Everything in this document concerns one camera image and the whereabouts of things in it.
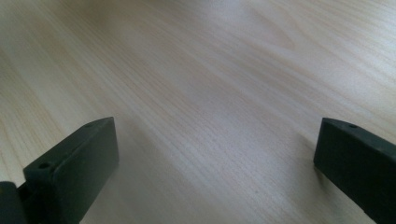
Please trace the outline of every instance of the table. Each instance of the table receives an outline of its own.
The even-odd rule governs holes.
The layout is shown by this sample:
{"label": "table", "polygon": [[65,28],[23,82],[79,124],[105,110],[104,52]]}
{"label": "table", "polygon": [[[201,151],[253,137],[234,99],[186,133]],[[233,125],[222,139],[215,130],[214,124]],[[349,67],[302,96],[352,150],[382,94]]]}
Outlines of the table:
{"label": "table", "polygon": [[81,223],[374,223],[313,166],[323,117],[396,143],[396,3],[3,0],[0,180],[114,117]]}

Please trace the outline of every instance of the wooden table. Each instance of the wooden table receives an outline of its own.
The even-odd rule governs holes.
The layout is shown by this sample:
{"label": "wooden table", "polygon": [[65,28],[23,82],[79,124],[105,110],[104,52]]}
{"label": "wooden table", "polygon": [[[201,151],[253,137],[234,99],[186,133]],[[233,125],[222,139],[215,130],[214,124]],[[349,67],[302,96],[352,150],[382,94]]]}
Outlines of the wooden table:
{"label": "wooden table", "polygon": [[0,179],[115,117],[82,223],[374,223],[313,166],[321,118],[396,143],[396,2],[2,0]]}

